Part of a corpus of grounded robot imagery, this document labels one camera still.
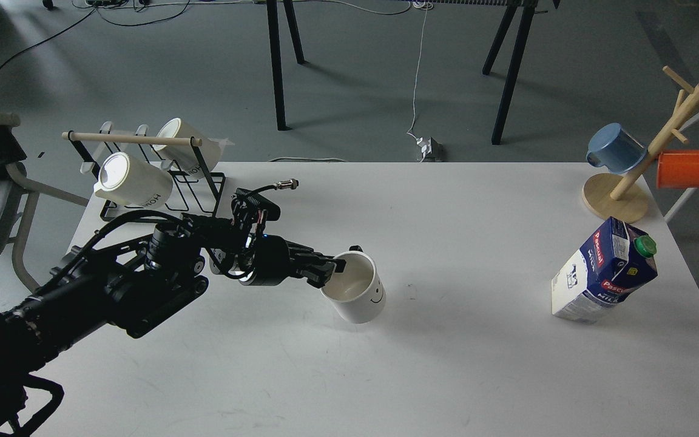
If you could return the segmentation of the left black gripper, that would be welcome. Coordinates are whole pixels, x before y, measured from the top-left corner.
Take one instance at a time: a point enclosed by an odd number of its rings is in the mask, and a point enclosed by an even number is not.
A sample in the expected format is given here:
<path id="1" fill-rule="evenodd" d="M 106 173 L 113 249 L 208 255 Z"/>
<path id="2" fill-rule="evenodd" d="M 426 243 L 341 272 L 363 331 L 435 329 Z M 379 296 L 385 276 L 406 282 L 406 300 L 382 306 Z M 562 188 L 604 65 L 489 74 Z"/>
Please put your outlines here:
<path id="1" fill-rule="evenodd" d="M 256 241 L 251 264 L 238 281 L 245 286 L 276 286 L 287 277 L 303 277 L 308 285 L 324 288 L 336 269 L 344 272 L 345 268 L 346 260 L 277 235 L 264 235 Z"/>

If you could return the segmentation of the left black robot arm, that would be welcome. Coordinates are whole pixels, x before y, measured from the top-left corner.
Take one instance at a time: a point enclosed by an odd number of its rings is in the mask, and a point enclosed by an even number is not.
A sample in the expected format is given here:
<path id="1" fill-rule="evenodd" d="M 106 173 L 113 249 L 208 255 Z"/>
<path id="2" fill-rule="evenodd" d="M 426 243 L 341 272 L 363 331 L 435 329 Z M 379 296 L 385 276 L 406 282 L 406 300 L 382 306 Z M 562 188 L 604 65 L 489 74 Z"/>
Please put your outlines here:
<path id="1" fill-rule="evenodd" d="M 208 289 L 205 265 L 242 285 L 275 286 L 286 277 L 325 286 L 346 261 L 265 231 L 280 208 L 263 196 L 294 190 L 295 179 L 239 188 L 231 218 L 128 211 L 74 246 L 49 282 L 0 312 L 0 426 L 30 436 L 64 396 L 35 371 L 106 324 L 139 338 Z"/>

